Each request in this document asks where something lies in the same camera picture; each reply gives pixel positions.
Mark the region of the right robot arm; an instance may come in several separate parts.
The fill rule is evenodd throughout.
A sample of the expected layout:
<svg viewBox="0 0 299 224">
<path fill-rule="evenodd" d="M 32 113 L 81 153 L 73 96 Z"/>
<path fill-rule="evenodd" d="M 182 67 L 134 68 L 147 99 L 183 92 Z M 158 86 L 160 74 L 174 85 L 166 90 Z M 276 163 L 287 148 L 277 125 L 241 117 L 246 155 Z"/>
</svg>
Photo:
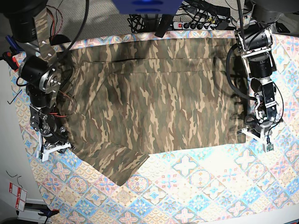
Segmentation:
<svg viewBox="0 0 299 224">
<path fill-rule="evenodd" d="M 50 44 L 47 1 L 2 0 L 0 12 L 8 20 L 13 39 L 26 53 L 25 59 L 13 67 L 18 79 L 25 81 L 30 98 L 30 125 L 40 133 L 36 156 L 43 162 L 53 152 L 63 154 L 71 148 L 58 110 L 56 99 L 61 85 L 61 70 L 56 66 L 57 54 Z"/>
</svg>

